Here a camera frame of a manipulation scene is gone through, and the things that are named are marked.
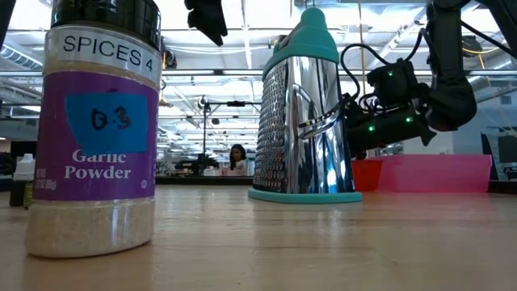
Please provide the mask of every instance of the person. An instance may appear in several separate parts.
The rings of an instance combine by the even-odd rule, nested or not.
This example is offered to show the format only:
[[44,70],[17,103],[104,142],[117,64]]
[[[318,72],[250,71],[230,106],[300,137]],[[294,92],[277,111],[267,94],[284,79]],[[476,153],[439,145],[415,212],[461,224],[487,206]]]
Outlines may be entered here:
[[232,146],[229,152],[229,169],[233,175],[246,175],[246,151],[242,145],[236,144]]

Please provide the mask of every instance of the wooden table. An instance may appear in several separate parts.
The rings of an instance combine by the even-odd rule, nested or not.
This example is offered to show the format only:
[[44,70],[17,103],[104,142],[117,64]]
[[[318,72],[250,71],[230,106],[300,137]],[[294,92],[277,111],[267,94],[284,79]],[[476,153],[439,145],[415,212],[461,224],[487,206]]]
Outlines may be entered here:
[[517,290],[517,196],[367,193],[349,205],[158,186],[152,243],[27,257],[27,212],[0,195],[0,290]]

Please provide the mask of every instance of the box grater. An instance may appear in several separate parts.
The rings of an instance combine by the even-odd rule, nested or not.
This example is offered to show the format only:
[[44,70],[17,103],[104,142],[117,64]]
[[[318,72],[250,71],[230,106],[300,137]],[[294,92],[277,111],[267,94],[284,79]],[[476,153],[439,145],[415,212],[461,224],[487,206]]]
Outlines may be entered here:
[[345,119],[339,110],[337,63],[338,51],[323,13],[306,10],[295,31],[276,45],[263,73],[254,190],[355,191]]

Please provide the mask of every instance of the ceiling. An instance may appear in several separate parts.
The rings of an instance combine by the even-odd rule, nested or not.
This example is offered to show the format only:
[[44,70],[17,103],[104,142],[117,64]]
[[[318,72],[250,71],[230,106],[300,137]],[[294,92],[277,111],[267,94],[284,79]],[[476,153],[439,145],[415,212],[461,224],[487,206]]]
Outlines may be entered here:
[[[0,70],[5,76],[7,71],[32,70],[25,73],[11,74],[0,78],[4,85],[19,86],[30,93],[41,92],[41,78],[38,72],[44,63],[44,34],[49,29],[51,8],[50,0],[18,0],[7,33]],[[196,104],[201,96],[209,102],[226,102],[242,100],[260,103],[262,96],[261,69],[272,55],[271,44],[280,35],[287,35],[299,22],[301,12],[305,9],[303,0],[224,0],[223,11],[229,34],[224,38],[225,44],[218,48],[206,36],[187,26],[188,11],[180,0],[156,0],[162,13],[162,35],[167,48],[174,53],[178,61],[177,70],[167,70],[164,81],[167,86],[162,92],[171,108],[160,108],[159,124],[163,129],[161,148],[174,149],[178,153],[194,154],[199,152],[203,141],[203,120]],[[415,19],[425,23],[423,0],[363,0],[361,7],[362,21],[359,19],[357,1],[352,0],[315,0],[314,5],[326,15],[327,26],[341,50],[349,44],[360,42],[360,23],[363,24],[364,43],[371,45],[387,61],[396,61],[405,57],[413,48],[420,28]],[[504,42],[490,12],[476,2],[469,3],[463,10],[462,19],[476,29]],[[483,65],[487,69],[513,69],[510,58],[491,44],[481,41],[484,50]],[[16,58],[10,53],[17,52]],[[426,76],[419,77],[421,82],[428,82],[428,49],[421,46],[412,62],[416,70]],[[345,57],[349,68],[362,69],[361,52],[351,50]],[[365,53],[366,70],[380,64]],[[465,58],[464,66],[468,70],[482,70],[479,58]],[[188,70],[209,70],[202,72],[207,76],[192,74]],[[210,75],[212,70],[232,70],[228,75]],[[485,77],[471,76],[477,82],[482,97],[491,96],[511,86],[514,76],[490,77],[489,89]],[[342,91],[353,90],[350,80],[342,77]],[[38,108],[16,108],[12,114],[37,115]],[[210,151],[228,151],[233,143],[242,143],[245,147],[255,148],[260,106],[228,108],[221,106],[212,113],[216,116],[247,116],[248,118],[220,118],[218,125],[208,122],[207,149]]]

